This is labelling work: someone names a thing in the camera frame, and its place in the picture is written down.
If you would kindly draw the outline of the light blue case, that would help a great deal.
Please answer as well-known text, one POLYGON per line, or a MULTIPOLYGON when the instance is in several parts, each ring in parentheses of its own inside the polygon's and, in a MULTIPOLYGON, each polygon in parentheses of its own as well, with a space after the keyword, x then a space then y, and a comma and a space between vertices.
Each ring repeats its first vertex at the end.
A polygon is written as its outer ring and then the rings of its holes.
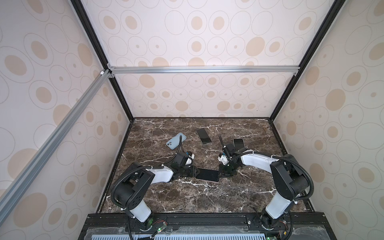
POLYGON ((183 133, 178 133, 166 143, 166 146, 169 147, 171 150, 174 150, 179 146, 180 142, 183 142, 186 139, 186 135, 184 135, 183 133))
POLYGON ((235 138, 233 139, 233 144, 237 149, 243 149, 245 148, 244 140, 241 138, 235 138))

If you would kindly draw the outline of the black phone purple edge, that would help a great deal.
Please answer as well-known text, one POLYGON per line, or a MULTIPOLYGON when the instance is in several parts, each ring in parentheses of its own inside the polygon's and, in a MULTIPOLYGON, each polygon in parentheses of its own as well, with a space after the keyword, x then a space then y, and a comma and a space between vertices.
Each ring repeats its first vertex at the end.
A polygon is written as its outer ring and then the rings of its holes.
POLYGON ((198 180, 215 183, 218 183, 220 181, 219 171, 201 168, 198 168, 198 174, 195 176, 195 178, 198 180))

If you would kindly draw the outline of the black phone grey edge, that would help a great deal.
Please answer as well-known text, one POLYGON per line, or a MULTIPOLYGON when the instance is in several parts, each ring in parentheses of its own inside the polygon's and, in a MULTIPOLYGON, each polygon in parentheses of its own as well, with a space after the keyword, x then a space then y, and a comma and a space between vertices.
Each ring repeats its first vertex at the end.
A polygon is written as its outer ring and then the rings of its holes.
POLYGON ((198 129, 197 134, 203 145, 206 145, 212 142, 205 128, 198 129))

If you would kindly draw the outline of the pink phone case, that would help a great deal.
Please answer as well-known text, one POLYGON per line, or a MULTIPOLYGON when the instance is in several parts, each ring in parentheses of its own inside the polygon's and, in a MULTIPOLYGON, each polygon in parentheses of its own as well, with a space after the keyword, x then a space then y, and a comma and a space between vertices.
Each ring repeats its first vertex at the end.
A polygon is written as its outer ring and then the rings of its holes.
POLYGON ((221 182, 221 180, 219 180, 219 181, 211 181, 211 180, 201 180, 201 179, 196 179, 197 181, 200 181, 200 182, 207 182, 207 183, 220 183, 221 182))

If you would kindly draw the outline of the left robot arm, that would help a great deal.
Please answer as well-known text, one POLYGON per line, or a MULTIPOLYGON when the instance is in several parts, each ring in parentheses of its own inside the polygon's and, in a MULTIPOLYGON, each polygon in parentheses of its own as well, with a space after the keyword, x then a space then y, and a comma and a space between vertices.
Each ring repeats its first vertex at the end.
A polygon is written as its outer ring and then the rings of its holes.
POLYGON ((148 224, 153 218, 151 209, 144 201, 149 187, 157 183, 170 183, 179 178, 194 177, 199 173, 193 166, 194 158, 192 152, 181 152, 160 167, 132 163, 113 183, 111 201, 138 222, 148 224))

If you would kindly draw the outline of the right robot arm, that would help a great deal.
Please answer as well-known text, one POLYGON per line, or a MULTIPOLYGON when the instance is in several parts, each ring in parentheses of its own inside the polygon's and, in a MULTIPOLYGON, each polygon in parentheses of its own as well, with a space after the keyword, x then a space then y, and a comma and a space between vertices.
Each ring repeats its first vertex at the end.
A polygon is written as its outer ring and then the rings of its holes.
POLYGON ((219 177, 232 177, 239 168, 245 166, 264 170, 272 175, 276 193, 261 214, 261 224, 266 230, 272 230, 296 202, 313 195, 314 181, 294 156, 268 155, 233 144, 222 146, 223 152, 218 157, 221 162, 219 177))

